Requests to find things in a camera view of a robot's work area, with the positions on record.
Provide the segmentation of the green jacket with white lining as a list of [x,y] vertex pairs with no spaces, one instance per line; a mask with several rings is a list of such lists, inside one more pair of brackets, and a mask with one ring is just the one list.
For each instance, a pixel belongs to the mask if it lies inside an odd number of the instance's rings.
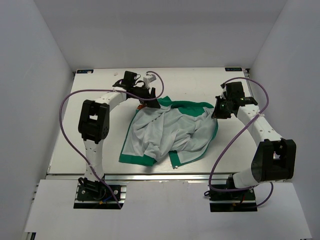
[[144,107],[132,118],[119,162],[152,167],[169,157],[172,168],[200,160],[218,132],[208,102],[158,99],[159,108]]

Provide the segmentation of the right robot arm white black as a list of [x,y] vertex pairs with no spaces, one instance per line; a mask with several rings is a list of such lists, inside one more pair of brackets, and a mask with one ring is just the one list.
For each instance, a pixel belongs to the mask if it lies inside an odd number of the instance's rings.
[[226,180],[221,192],[236,200],[244,191],[261,183],[290,180],[294,176],[297,145],[292,139],[285,139],[269,124],[264,109],[259,108],[252,96],[246,96],[243,85],[235,78],[221,85],[223,92],[216,97],[213,119],[229,119],[235,116],[244,128],[231,140],[245,131],[250,133],[256,144],[256,152],[250,167],[232,174]]

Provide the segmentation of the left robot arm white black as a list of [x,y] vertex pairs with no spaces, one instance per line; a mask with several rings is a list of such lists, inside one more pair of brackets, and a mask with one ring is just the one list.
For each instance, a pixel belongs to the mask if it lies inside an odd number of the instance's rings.
[[138,99],[140,104],[159,109],[161,106],[156,98],[156,89],[150,83],[158,75],[152,71],[146,73],[143,80],[138,74],[126,71],[122,79],[112,85],[112,90],[96,100],[85,100],[79,118],[78,131],[85,146],[86,169],[84,178],[93,182],[88,193],[99,200],[105,196],[106,187],[100,184],[105,176],[103,160],[103,143],[110,130],[110,112],[129,98]]

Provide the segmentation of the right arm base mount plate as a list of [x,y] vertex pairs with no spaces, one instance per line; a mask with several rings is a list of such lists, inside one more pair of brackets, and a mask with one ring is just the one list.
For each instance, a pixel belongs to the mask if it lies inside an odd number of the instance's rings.
[[217,181],[208,181],[208,190],[204,192],[208,198],[212,213],[245,213],[258,210],[254,188],[236,188],[234,175]]

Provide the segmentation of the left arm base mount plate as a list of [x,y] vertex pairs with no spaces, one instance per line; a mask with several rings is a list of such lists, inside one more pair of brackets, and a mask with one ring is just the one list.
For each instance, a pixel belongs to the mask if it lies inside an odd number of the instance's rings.
[[73,208],[83,210],[120,210],[126,199],[127,186],[111,183],[109,188],[100,181],[80,177]]

